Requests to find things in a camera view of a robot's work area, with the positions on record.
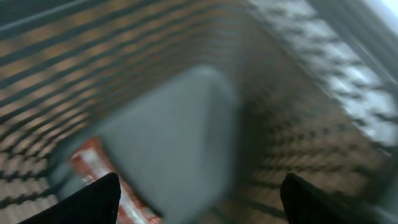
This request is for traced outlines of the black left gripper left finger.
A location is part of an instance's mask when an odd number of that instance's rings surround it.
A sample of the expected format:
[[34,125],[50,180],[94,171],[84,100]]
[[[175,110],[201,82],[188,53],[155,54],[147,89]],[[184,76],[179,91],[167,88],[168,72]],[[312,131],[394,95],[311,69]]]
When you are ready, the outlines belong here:
[[111,172],[21,224],[115,224],[121,185]]

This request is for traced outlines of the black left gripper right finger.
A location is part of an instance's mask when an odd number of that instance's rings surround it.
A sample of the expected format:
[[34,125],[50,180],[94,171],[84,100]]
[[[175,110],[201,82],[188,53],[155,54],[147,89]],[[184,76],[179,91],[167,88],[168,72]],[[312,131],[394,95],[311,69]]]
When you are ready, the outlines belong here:
[[369,212],[357,212],[294,173],[280,186],[280,199],[289,224],[372,224]]

